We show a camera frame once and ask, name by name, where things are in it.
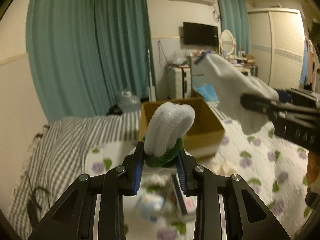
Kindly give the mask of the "grey checked bed sheet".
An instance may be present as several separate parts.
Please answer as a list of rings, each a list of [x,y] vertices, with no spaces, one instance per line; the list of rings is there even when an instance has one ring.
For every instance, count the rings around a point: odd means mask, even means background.
[[[84,172],[87,154],[98,155],[99,146],[112,143],[132,146],[138,139],[139,121],[140,111],[135,111],[90,118],[68,116],[45,126],[42,137],[32,145],[11,199],[9,222],[21,239],[27,239],[32,231],[27,202],[33,189],[42,208],[37,216],[42,218]]]

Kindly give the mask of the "small teal curtain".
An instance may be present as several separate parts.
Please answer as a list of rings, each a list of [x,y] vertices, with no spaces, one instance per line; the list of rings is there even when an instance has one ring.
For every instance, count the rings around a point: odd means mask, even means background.
[[[245,0],[217,0],[221,17],[221,30],[228,30],[236,41],[236,53],[249,53],[249,21]]]

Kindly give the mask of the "clear water jug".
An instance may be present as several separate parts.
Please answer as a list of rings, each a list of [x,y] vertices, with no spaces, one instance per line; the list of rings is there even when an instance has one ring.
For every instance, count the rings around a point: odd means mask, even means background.
[[[140,98],[131,91],[125,90],[118,94],[117,105],[123,113],[131,113],[140,110],[141,101]]]

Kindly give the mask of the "white and green plush toy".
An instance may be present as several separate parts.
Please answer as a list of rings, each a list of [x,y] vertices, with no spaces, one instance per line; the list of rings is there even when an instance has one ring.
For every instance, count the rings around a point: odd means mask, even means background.
[[[169,167],[183,150],[183,137],[195,120],[191,105],[161,104],[149,121],[144,137],[145,163],[150,168]]]

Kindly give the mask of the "blue cloud tissue pack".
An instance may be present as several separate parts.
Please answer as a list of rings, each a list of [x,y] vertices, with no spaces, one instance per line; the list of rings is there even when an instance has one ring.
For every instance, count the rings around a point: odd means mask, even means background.
[[[143,194],[134,209],[135,215],[151,222],[157,222],[157,216],[164,206],[164,197],[153,194]]]

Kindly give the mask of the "white suitcase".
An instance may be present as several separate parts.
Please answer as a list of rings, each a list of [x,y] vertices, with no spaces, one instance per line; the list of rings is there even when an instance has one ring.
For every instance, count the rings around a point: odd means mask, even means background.
[[[187,99],[191,97],[191,71],[189,67],[169,67],[167,83],[169,98]]]

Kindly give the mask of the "white wardrobe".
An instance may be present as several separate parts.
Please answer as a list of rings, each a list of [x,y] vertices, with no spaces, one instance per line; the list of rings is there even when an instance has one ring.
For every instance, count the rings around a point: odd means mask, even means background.
[[[305,33],[299,10],[261,8],[248,12],[250,54],[257,77],[268,86],[298,88],[303,67]]]

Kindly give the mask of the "white floral quilt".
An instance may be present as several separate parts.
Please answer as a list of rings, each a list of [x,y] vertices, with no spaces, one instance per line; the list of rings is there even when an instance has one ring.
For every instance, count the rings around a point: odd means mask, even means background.
[[[209,103],[225,128],[225,135],[215,155],[204,161],[215,174],[230,176],[238,173],[258,194],[290,237],[300,231],[310,215],[305,203],[307,190],[307,151],[276,137],[273,125],[266,124],[258,133],[244,135],[240,125]],[[165,192],[171,185],[167,170],[144,170],[142,186],[137,196],[124,198],[127,239],[192,239],[194,218],[180,216],[176,204]],[[145,193],[164,197],[157,222],[135,215],[139,198]]]

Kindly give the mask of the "brown cardboard box on bed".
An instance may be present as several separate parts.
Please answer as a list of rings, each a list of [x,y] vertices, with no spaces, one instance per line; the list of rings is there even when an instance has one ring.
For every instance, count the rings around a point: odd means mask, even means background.
[[[189,131],[184,135],[184,149],[195,159],[214,156],[224,137],[225,129],[216,114],[202,98],[145,102],[142,104],[139,137],[144,139],[149,121],[156,109],[165,102],[179,105],[191,105],[195,110],[195,120]]]

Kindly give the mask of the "dark tissue paper pack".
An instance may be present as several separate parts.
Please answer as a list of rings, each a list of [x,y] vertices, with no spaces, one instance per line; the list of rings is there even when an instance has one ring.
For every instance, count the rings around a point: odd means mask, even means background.
[[[186,197],[181,188],[180,183],[178,181],[178,177],[176,174],[171,176],[173,192],[175,194],[175,199],[177,203],[177,208],[179,210],[180,216],[183,218],[194,218],[196,215],[197,208],[197,197],[191,196]]]

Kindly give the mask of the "white oval vanity mirror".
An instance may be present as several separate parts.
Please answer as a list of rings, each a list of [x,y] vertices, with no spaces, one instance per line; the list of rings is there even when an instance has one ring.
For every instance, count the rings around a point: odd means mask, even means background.
[[[222,31],[219,37],[219,45],[223,55],[231,56],[236,48],[236,40],[229,30]]]

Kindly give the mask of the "white sock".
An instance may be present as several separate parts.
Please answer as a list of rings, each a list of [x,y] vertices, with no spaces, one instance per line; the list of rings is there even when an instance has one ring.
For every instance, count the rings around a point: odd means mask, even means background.
[[[204,54],[198,59],[196,65],[204,71],[215,90],[219,99],[219,111],[238,121],[245,135],[259,132],[268,122],[268,117],[244,109],[240,98],[242,94],[252,94],[278,100],[279,95],[276,90],[257,77],[244,76],[227,60],[214,53]]]

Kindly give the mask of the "black wall television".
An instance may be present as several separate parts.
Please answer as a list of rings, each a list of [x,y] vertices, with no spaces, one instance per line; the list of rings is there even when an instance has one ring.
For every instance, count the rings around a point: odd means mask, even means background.
[[[183,42],[186,45],[218,47],[218,28],[213,25],[183,22]]]

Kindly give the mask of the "large teal curtain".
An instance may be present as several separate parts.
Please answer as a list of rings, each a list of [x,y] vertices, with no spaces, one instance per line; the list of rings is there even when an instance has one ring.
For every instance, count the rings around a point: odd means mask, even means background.
[[[148,96],[146,0],[30,0],[26,48],[49,121],[104,115],[125,90]]]

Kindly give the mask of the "white dressing table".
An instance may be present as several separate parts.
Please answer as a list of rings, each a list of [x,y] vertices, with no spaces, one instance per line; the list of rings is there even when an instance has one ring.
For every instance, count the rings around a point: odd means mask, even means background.
[[[255,59],[234,58],[229,59],[230,63],[236,67],[245,76],[258,76],[258,67],[255,65]]]

